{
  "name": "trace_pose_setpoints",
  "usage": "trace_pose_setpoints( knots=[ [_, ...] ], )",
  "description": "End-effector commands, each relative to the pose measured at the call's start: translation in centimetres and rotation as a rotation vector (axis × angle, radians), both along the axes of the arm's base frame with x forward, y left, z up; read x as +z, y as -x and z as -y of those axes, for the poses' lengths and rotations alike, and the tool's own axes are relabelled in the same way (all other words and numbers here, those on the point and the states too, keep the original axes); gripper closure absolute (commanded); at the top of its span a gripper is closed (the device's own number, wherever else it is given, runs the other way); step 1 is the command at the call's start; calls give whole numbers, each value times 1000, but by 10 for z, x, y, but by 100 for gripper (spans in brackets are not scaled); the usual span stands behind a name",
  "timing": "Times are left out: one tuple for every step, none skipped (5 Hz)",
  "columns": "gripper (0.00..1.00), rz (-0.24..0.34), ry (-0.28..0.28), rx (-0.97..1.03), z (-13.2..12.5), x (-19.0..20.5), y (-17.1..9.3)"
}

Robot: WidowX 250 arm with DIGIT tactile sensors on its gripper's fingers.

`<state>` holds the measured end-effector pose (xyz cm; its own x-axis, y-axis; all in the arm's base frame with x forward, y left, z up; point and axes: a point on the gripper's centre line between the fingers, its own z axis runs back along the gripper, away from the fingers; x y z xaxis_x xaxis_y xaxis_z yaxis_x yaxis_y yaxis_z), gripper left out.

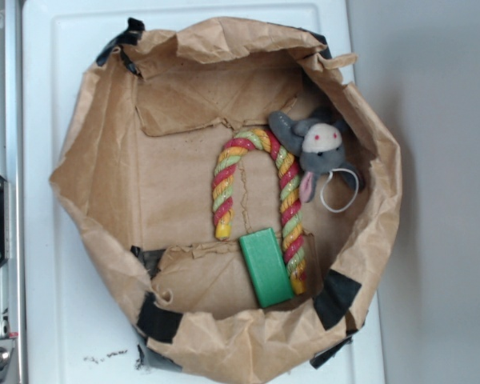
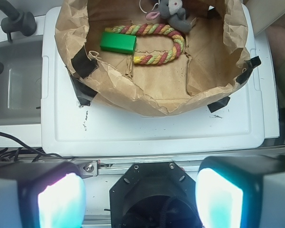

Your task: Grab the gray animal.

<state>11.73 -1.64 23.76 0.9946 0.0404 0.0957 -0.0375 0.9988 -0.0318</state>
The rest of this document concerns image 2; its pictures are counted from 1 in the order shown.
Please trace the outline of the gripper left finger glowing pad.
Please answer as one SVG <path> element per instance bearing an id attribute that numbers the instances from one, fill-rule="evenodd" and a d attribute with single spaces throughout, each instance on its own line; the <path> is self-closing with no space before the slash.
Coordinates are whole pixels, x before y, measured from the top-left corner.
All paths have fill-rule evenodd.
<path id="1" fill-rule="evenodd" d="M 0 228 L 79 228 L 86 187 L 71 162 L 0 162 Z"/>

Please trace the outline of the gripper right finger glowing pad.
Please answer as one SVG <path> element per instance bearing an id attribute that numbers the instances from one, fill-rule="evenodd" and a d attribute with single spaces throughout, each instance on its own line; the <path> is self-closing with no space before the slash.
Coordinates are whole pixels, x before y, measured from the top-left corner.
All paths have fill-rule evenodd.
<path id="1" fill-rule="evenodd" d="M 195 196 L 206 228 L 285 228 L 285 155 L 209 156 Z"/>

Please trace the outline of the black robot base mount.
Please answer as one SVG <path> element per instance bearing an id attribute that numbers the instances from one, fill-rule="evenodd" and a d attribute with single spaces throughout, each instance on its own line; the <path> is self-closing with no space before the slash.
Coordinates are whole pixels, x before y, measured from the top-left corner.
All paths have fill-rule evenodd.
<path id="1" fill-rule="evenodd" d="M 135 163 L 110 189 L 113 228 L 201 228 L 196 182 L 174 162 Z"/>

